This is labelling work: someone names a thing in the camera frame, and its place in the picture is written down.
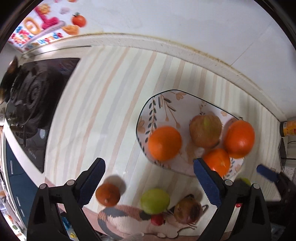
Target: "pot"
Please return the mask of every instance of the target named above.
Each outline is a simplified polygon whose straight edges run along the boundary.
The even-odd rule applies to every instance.
[[[4,101],[8,101],[10,97],[10,89],[15,81],[15,78],[19,72],[18,60],[15,56],[10,62],[7,71],[5,72],[0,84],[0,104]]]

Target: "blue cabinet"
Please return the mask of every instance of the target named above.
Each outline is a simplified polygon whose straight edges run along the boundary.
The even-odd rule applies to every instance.
[[[13,154],[8,142],[6,142],[6,163],[8,176],[25,173],[22,166]]]
[[[38,187],[25,173],[14,156],[8,142],[6,142],[6,163],[13,199],[19,211],[20,218],[23,220],[25,226],[28,227],[29,216]]]
[[[27,227],[38,188],[26,173],[10,176],[9,183],[20,217]]]

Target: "floral plate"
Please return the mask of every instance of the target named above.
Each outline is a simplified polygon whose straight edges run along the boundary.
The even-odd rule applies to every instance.
[[[196,96],[180,90],[168,90],[151,97],[144,105],[136,128],[136,135],[146,157],[154,164],[165,169],[195,177],[193,171],[193,161],[201,157],[205,152],[204,148],[196,147],[190,137],[189,123],[196,115],[216,115],[222,123],[220,143],[217,147],[222,147],[222,139],[230,124],[237,118],[219,107],[206,102]],[[182,148],[173,159],[160,163],[155,160],[148,150],[148,139],[153,131],[161,126],[172,126],[176,128],[182,136]],[[243,158],[231,158],[231,165],[224,179],[234,179],[241,169]]]

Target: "jar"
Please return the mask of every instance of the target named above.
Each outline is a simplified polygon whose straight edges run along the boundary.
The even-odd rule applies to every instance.
[[[279,126],[279,132],[282,137],[296,136],[296,120],[281,122]]]

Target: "stove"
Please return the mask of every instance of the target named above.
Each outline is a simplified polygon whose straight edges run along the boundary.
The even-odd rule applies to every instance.
[[[25,63],[10,90],[5,118],[23,151],[42,173],[54,112],[79,60],[56,58]]]

